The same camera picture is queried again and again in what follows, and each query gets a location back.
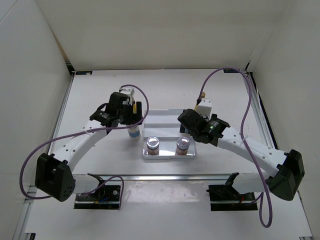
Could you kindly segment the brown spice jar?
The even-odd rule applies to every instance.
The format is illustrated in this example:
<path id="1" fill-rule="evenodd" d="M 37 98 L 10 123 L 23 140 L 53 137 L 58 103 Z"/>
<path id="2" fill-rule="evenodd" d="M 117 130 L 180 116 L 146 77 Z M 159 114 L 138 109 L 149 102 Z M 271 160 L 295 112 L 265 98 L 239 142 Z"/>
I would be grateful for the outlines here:
<path id="1" fill-rule="evenodd" d="M 159 153 L 160 140 L 156 136 L 150 136 L 146 141 L 146 149 L 149 155 L 157 155 Z"/>
<path id="2" fill-rule="evenodd" d="M 186 155 L 190 147 L 190 140 L 187 137 L 180 137 L 176 141 L 175 152 L 177 155 Z"/>

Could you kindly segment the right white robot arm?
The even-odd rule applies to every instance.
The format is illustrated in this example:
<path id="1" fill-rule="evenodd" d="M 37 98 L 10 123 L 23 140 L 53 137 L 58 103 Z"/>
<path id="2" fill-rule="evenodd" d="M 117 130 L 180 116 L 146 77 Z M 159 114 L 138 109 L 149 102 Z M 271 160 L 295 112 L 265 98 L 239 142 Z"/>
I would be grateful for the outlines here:
<path id="1" fill-rule="evenodd" d="M 212 186 L 210 193 L 220 201 L 239 201 L 243 195 L 269 190 L 278 198 L 293 200 L 305 175 L 302 155 L 292 149 L 289 152 L 270 148 L 241 134 L 229 123 L 212 114 L 203 118 L 193 109 L 186 109 L 177 120 L 198 143 L 211 144 L 257 163 L 258 173 L 232 173 L 225 184 Z"/>

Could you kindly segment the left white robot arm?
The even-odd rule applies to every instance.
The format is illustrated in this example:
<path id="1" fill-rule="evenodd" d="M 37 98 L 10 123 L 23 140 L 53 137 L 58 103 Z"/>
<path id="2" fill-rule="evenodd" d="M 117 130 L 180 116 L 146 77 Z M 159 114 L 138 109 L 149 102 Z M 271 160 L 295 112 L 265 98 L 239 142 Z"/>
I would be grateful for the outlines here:
<path id="1" fill-rule="evenodd" d="M 110 95 L 89 117 L 78 135 L 51 154 L 37 159 L 35 186 L 60 202 L 79 193 L 83 184 L 73 176 L 73 170 L 96 143 L 115 129 L 126 129 L 132 139 L 140 137 L 143 122 L 142 103 L 135 101 L 134 88 L 124 87 Z"/>

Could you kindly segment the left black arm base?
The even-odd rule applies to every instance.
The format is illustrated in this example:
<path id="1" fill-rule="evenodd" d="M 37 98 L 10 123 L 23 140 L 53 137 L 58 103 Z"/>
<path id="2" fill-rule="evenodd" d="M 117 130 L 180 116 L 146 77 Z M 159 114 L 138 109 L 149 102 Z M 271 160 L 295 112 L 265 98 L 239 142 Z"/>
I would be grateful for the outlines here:
<path id="1" fill-rule="evenodd" d="M 119 210 L 124 193 L 124 179 L 111 176 L 107 179 L 87 173 L 75 175 L 75 210 Z"/>

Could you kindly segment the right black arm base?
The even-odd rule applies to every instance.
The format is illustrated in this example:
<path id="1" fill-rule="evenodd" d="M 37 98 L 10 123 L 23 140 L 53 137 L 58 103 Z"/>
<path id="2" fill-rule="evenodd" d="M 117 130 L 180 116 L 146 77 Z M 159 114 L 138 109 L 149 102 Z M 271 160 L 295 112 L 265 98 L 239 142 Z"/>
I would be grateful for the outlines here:
<path id="1" fill-rule="evenodd" d="M 253 192 L 239 193 L 233 183 L 238 172 L 232 173 L 224 184 L 211 184 L 206 192 L 209 194 L 212 212 L 257 211 L 257 200 Z"/>

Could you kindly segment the blue-label silver-cap jar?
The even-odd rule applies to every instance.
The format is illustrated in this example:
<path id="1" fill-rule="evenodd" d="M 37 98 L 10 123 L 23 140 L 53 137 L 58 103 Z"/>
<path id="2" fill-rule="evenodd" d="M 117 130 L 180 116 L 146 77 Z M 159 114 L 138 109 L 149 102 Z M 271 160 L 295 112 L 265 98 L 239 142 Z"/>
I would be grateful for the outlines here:
<path id="1" fill-rule="evenodd" d="M 189 130 L 186 129 L 182 124 L 180 125 L 179 132 L 180 132 L 181 136 L 183 136 L 183 137 L 190 136 Z"/>
<path id="2" fill-rule="evenodd" d="M 137 141 L 141 138 L 140 127 L 138 125 L 127 129 L 131 140 Z"/>

